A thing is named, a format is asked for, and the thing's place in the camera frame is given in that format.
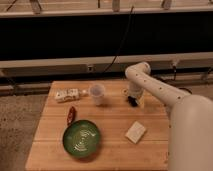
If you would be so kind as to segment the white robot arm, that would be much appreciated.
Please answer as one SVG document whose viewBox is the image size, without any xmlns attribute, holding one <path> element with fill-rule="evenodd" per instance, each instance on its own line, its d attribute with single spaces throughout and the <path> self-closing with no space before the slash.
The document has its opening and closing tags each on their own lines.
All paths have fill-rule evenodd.
<svg viewBox="0 0 213 171">
<path fill-rule="evenodd" d="M 150 76 L 140 62 L 126 68 L 128 93 L 146 90 L 169 108 L 168 171 L 213 171 L 213 100 L 190 94 Z"/>
</svg>

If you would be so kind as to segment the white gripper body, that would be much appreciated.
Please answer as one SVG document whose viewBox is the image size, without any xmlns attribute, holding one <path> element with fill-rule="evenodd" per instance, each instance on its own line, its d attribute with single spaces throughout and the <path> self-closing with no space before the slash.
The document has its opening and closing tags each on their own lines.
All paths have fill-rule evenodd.
<svg viewBox="0 0 213 171">
<path fill-rule="evenodd" d="M 143 88 L 133 82 L 130 82 L 128 92 L 132 98 L 140 99 L 143 95 Z"/>
</svg>

